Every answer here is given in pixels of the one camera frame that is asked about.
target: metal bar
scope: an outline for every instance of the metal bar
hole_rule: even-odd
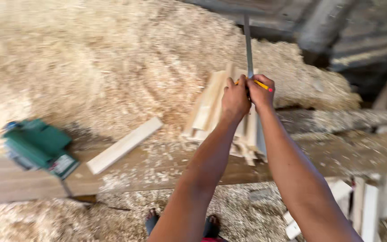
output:
[[[252,44],[250,42],[249,16],[244,14],[244,35],[246,37],[247,77],[253,77]]]

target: red clothing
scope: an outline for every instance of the red clothing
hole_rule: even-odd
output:
[[[201,242],[226,242],[226,240],[222,238],[203,238]]]

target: black sandal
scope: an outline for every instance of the black sandal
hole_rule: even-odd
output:
[[[214,217],[216,219],[216,223],[210,222],[210,218]],[[218,238],[220,232],[220,222],[216,215],[210,215],[206,219],[206,223],[204,224],[204,232],[202,233],[203,238]]]
[[[156,223],[159,220],[159,216],[156,214],[155,208],[152,208],[151,210],[149,210],[149,213],[152,214],[152,217],[150,217],[149,219],[146,218],[146,222],[145,222],[148,236],[150,235],[150,233],[152,232],[153,228],[155,227]]]

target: sawdust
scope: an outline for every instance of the sawdust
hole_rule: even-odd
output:
[[[104,185],[100,187],[100,192],[131,189],[133,185],[138,183],[138,179],[141,179],[146,186],[157,184],[174,186],[183,172],[183,168],[176,167],[187,165],[188,159],[175,159],[173,156],[193,152],[198,148],[198,145],[197,143],[173,142],[140,146],[145,151],[143,160],[139,160],[133,167],[130,167],[131,164],[124,164],[122,170],[110,170],[110,173],[102,178]],[[175,168],[162,169],[161,167],[165,167],[164,162]]]
[[[118,140],[158,116],[165,125],[146,143],[183,141],[207,75],[245,69],[244,44],[232,21],[175,0],[0,0],[0,130],[43,118]],[[358,107],[347,81],[304,64],[295,44],[252,44],[277,107]]]
[[[0,204],[0,241],[93,241],[88,210],[65,199]]]
[[[387,124],[387,113],[377,112],[376,110],[365,110],[363,112],[316,111],[312,121],[318,129],[322,129],[326,133],[334,133],[341,130],[365,129],[377,124]]]
[[[254,67],[276,84],[274,107],[299,105],[318,110],[360,107],[360,96],[350,93],[350,86],[342,75],[306,65],[296,44],[252,41],[252,50]],[[323,91],[315,88],[317,81]]]
[[[250,201],[249,192],[261,189],[269,190],[269,196]],[[161,213],[172,192],[100,193],[100,203],[89,210],[67,199],[0,204],[0,240],[146,241],[148,209],[155,207]],[[283,242],[287,239],[285,211],[275,183],[268,182],[218,186],[207,215],[221,219],[220,235],[229,241]]]
[[[249,200],[249,192],[252,190],[269,189],[271,195],[260,201]],[[155,207],[161,213],[172,189],[125,192],[119,194],[101,193],[99,199],[109,206],[130,209],[129,212],[121,212],[123,217],[113,212],[107,213],[107,217],[118,224],[125,224],[129,219],[131,231],[135,236],[130,236],[133,241],[145,241],[144,216],[148,209]],[[207,215],[216,214],[221,220],[220,235],[229,241],[286,241],[286,224],[282,218],[286,207],[281,201],[280,194],[275,183],[237,184],[217,186],[213,199],[207,210]],[[126,236],[121,230],[105,229],[100,235],[108,238]]]

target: green power tool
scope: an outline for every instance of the green power tool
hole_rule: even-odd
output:
[[[26,171],[43,169],[65,179],[80,164],[65,150],[72,139],[40,119],[10,122],[5,130],[8,157]]]

